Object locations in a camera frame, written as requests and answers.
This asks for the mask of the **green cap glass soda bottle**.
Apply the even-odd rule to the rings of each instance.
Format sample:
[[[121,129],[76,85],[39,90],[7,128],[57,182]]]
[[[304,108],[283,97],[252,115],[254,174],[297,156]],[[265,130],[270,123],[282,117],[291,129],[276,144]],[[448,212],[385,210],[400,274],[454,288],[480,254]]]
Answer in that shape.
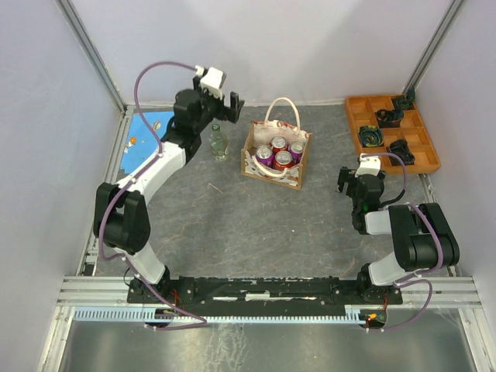
[[[212,132],[210,136],[211,150],[216,160],[226,160],[228,157],[229,141],[227,135],[221,130],[219,124],[212,125]]]

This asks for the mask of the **red soda can back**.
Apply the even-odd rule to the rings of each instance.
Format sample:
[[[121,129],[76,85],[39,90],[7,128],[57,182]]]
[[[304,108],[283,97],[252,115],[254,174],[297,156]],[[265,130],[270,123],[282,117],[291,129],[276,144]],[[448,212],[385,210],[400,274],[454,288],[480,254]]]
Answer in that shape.
[[[288,149],[288,141],[283,136],[275,136],[270,141],[273,153],[285,151]]]

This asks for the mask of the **red soda can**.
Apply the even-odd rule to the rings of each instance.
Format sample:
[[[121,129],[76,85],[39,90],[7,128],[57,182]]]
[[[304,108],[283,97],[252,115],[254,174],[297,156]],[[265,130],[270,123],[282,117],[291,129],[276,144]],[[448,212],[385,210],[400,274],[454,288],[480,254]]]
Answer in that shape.
[[[274,169],[283,171],[294,166],[294,161],[288,151],[280,151],[274,155]]]
[[[288,141],[283,136],[275,136],[270,141],[273,153],[285,151],[288,149]]]

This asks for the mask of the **red soda can front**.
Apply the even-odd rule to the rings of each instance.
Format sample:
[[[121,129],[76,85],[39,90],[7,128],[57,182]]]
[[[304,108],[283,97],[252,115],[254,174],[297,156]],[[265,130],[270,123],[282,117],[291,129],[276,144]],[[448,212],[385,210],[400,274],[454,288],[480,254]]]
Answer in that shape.
[[[294,166],[294,161],[288,151],[280,151],[274,155],[274,169],[283,171]]]

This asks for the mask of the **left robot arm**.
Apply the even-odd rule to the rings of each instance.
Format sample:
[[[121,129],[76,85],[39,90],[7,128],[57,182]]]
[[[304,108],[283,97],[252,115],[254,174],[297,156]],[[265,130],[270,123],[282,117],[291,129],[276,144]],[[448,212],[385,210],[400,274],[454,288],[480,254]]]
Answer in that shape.
[[[98,246],[115,250],[146,282],[145,294],[155,302],[171,295],[168,268],[151,245],[147,204],[165,181],[184,167],[202,144],[201,133],[213,121],[235,123],[243,107],[237,93],[224,104],[222,86],[226,75],[210,67],[197,74],[193,87],[175,96],[174,114],[157,149],[117,184],[103,183],[96,191],[94,234]]]

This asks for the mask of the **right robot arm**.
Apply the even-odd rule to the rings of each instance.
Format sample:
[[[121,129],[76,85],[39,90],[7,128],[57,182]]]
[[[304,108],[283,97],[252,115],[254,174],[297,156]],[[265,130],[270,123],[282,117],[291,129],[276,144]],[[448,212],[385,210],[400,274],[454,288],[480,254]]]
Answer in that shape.
[[[437,203],[391,205],[381,201],[386,173],[361,174],[341,167],[338,192],[352,200],[353,228],[361,235],[389,235],[393,250],[362,266],[356,278],[356,296],[374,303],[398,293],[396,284],[459,263],[460,248],[443,210]]]

